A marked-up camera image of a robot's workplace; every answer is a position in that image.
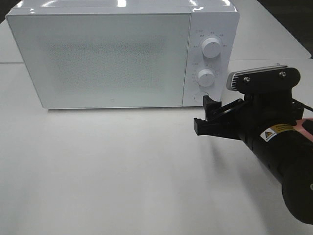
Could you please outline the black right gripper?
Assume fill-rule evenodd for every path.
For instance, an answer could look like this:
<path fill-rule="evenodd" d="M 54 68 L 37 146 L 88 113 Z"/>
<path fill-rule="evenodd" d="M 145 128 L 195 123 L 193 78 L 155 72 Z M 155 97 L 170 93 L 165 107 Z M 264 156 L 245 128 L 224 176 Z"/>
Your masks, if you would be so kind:
<path fill-rule="evenodd" d="M 295 129 L 304 107 L 291 92 L 246 94 L 224 106 L 205 95 L 203 108 L 205 119 L 194 118 L 198 136 L 242 137 L 257 157 L 304 156 L 304 136 Z"/>

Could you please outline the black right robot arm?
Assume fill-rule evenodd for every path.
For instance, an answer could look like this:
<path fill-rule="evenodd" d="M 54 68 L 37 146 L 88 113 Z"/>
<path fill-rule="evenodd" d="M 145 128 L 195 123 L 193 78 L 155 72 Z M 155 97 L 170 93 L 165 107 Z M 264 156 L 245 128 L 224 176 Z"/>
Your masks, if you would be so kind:
<path fill-rule="evenodd" d="M 303 114 L 290 92 L 251 94 L 225 106 L 203 96 L 197 135 L 241 140 L 281 183 L 284 202 L 299 221 L 313 223 L 313 142 L 294 129 Z"/>

